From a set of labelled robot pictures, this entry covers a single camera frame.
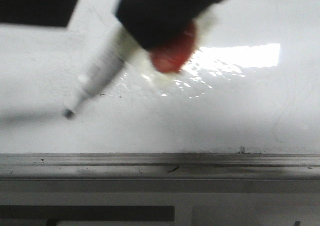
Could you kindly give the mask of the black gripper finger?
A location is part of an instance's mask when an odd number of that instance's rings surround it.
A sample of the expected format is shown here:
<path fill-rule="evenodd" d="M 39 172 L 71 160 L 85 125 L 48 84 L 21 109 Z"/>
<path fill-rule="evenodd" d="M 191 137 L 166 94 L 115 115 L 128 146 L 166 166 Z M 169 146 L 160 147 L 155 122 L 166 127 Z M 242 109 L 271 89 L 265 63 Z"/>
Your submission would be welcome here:
<path fill-rule="evenodd" d="M 136 42 L 152 49 L 182 31 L 192 19 L 223 0 L 119 0 L 115 16 Z"/>
<path fill-rule="evenodd" d="M 78 0 L 0 0 L 2 24 L 66 28 Z"/>

